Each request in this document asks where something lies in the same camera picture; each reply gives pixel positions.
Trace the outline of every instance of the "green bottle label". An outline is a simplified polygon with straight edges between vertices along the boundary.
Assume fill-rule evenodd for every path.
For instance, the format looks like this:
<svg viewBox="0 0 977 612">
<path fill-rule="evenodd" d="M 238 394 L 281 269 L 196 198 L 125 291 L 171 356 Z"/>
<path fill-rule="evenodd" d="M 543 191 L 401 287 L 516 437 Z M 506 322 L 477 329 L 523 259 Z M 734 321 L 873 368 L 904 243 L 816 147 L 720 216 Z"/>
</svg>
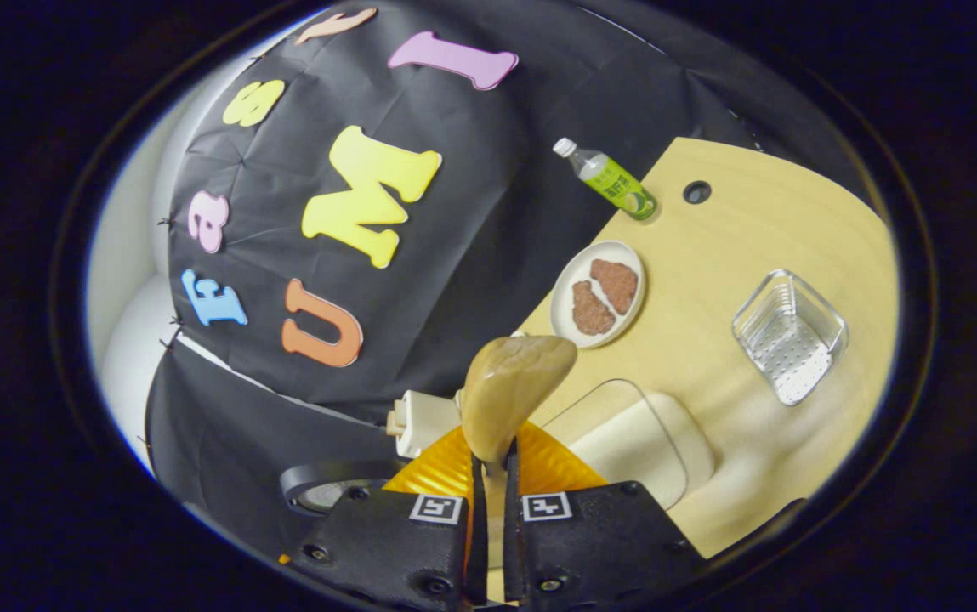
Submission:
<svg viewBox="0 0 977 612">
<path fill-rule="evenodd" d="M 605 159 L 605 167 L 602 167 L 597 177 L 586 181 L 586 185 L 593 187 L 605 199 L 613 202 L 613 206 L 636 219 L 646 219 L 655 212 L 655 198 L 612 159 Z"/>
</svg>

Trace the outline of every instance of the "metal strainer basket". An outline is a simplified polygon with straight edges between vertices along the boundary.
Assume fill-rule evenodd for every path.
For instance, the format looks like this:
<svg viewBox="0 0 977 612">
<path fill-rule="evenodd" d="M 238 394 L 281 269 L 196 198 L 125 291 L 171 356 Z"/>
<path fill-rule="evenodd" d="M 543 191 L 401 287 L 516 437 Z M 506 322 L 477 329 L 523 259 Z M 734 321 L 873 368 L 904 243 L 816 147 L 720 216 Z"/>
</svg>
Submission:
<svg viewBox="0 0 977 612">
<path fill-rule="evenodd" d="M 733 331 L 787 406 L 806 399 L 847 346 L 847 322 L 788 270 L 765 276 L 734 314 Z"/>
</svg>

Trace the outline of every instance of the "brown patty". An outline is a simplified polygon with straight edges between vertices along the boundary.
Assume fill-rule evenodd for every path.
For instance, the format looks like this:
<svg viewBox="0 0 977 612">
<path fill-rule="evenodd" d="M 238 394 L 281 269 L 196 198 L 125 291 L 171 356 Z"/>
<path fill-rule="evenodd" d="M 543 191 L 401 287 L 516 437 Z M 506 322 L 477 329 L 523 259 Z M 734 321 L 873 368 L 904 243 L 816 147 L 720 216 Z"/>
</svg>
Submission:
<svg viewBox="0 0 977 612">
<path fill-rule="evenodd" d="M 610 313 L 607 306 L 601 303 L 594 291 L 590 290 L 590 281 L 581 281 L 571 286 L 574 306 L 571 318 L 575 321 L 578 331 L 586 336 L 598 336 L 606 333 L 616 324 L 616 317 Z"/>
<path fill-rule="evenodd" d="M 639 286 L 639 276 L 635 270 L 623 263 L 595 259 L 590 264 L 590 275 L 601 284 L 601 291 L 605 292 L 616 313 L 627 313 L 635 299 L 636 286 Z"/>
</svg>

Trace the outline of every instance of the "plastic bottle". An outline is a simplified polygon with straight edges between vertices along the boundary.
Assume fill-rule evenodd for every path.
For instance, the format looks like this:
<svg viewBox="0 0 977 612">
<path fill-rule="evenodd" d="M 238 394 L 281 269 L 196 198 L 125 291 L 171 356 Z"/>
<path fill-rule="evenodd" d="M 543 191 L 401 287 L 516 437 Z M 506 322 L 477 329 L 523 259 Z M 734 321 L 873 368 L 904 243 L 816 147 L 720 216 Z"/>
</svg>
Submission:
<svg viewBox="0 0 977 612">
<path fill-rule="evenodd" d="M 655 213 L 655 198 L 604 152 L 581 150 L 572 139 L 559 139 L 553 151 L 571 163 L 580 181 L 633 219 L 643 220 Z"/>
</svg>

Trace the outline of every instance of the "white bottle cap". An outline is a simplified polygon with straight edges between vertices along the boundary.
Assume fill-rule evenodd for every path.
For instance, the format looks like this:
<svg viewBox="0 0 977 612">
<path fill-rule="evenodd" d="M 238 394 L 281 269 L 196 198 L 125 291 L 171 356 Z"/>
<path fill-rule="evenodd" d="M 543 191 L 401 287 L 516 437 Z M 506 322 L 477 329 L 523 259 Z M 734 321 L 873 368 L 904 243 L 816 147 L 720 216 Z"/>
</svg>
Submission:
<svg viewBox="0 0 977 612">
<path fill-rule="evenodd" d="M 559 139 L 557 144 L 553 144 L 553 152 L 558 156 L 569 156 L 577 150 L 578 144 L 572 139 Z"/>
</svg>

